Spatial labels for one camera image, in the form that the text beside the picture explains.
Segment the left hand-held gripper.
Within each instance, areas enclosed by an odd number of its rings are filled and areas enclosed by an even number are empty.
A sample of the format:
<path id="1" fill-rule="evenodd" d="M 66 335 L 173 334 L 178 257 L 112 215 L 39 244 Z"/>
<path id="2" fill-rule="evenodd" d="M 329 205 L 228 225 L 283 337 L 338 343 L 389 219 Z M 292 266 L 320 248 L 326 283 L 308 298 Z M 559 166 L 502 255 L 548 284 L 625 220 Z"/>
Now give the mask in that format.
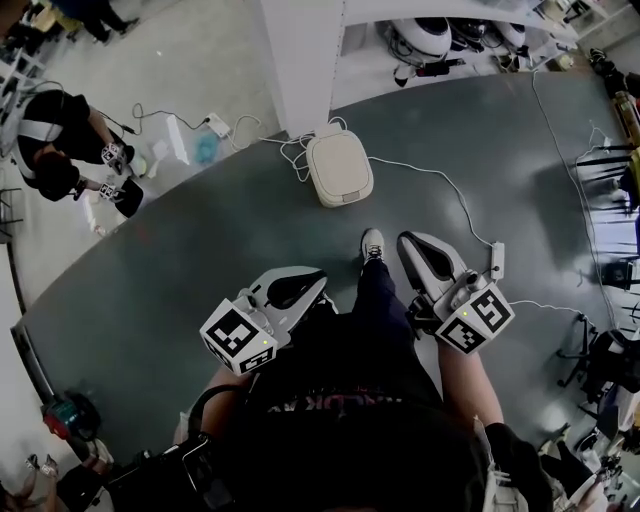
<path id="1" fill-rule="evenodd" d="M 290 266 L 266 271 L 223 300 L 200 328 L 208 350 L 232 373 L 245 375 L 276 358 L 323 295 L 325 271 Z"/>

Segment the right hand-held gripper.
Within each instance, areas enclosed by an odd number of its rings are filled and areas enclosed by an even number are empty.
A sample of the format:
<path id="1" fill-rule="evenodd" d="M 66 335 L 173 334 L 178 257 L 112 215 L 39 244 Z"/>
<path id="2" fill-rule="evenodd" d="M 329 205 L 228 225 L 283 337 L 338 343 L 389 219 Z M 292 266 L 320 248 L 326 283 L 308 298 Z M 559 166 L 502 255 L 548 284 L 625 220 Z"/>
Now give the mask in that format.
<path id="1" fill-rule="evenodd" d="M 397 252 L 416 293 L 407 312 L 414 331 L 471 355 L 515 318 L 497 284 L 467 267 L 450 244 L 404 231 L 397 238 Z"/>

